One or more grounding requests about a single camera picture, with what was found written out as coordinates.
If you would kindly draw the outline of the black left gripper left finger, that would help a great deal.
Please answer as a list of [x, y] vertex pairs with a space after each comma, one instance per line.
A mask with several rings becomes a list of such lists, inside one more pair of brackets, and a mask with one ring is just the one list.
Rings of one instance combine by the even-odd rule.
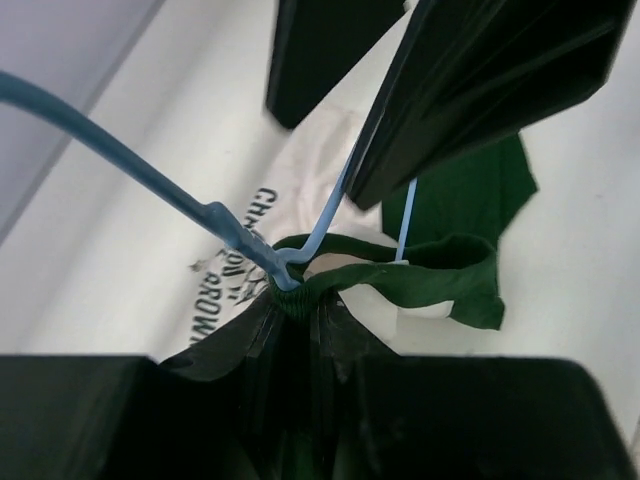
[[5, 355], [5, 479], [273, 479], [268, 395], [285, 314], [263, 294], [162, 361]]

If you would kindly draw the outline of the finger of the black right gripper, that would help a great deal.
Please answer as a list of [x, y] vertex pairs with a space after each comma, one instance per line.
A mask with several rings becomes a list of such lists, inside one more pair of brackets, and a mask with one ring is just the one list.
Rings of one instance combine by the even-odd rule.
[[405, 14], [399, 0], [277, 3], [265, 106], [296, 128]]
[[421, 1], [355, 144], [367, 210], [434, 165], [580, 104], [608, 80], [634, 3]]

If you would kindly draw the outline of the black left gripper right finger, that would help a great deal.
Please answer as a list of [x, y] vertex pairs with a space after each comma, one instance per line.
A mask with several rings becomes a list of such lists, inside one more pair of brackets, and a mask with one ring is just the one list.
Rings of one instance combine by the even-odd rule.
[[638, 477], [575, 362], [401, 356], [335, 294], [308, 321], [314, 444], [333, 479]]

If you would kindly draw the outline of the blue plastic hanger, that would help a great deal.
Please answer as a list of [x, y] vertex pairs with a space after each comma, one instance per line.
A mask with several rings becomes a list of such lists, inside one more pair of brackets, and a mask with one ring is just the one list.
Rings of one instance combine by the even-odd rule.
[[1, 101], [45, 120], [94, 150], [174, 209], [253, 261], [283, 291], [299, 287], [300, 282], [291, 277], [287, 266], [306, 263], [317, 253], [346, 193], [347, 171], [357, 165], [372, 143], [370, 135], [359, 134], [320, 218], [304, 245], [299, 249], [275, 250], [243, 227], [223, 203], [199, 202], [108, 131], [48, 91], [3, 71]]

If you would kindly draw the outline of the white and green t-shirt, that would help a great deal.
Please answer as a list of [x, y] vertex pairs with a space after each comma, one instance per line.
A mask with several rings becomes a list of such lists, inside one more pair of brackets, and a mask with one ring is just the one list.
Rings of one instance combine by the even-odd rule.
[[[280, 248], [300, 248], [336, 183], [363, 118], [320, 107], [276, 149], [222, 181], [243, 226]], [[263, 292], [296, 320], [329, 292], [384, 342], [403, 316], [449, 318], [497, 330], [504, 318], [498, 244], [537, 185], [512, 135], [426, 172], [412, 202], [398, 191], [370, 212], [342, 203], [319, 249], [290, 266], [299, 286], [280, 290], [253, 261], [217, 245], [186, 293], [164, 347], [172, 355], [245, 311]]]

